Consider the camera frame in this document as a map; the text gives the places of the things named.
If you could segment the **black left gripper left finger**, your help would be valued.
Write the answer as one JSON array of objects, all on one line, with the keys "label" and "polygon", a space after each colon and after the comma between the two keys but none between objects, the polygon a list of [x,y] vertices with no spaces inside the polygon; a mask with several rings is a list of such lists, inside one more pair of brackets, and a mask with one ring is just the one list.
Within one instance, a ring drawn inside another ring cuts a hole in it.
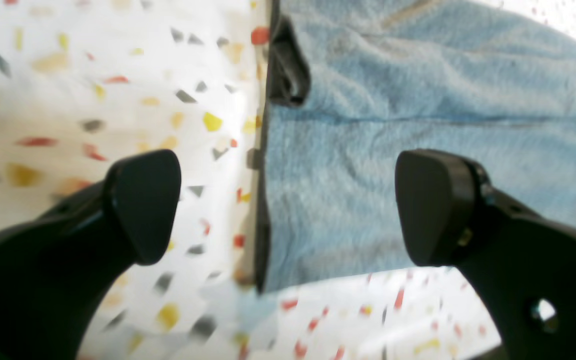
[{"label": "black left gripper left finger", "polygon": [[166,253],[181,185],[173,151],[140,153],[0,230],[0,360],[75,360],[116,279]]}]

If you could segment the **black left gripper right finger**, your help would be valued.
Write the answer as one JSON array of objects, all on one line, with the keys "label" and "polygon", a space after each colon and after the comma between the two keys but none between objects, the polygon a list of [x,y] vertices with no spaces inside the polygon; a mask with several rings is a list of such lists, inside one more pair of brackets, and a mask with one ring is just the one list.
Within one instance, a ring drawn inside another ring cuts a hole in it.
[{"label": "black left gripper right finger", "polygon": [[576,228],[495,189],[482,165],[453,153],[400,153],[394,183],[412,262],[462,273],[508,360],[576,360]]}]

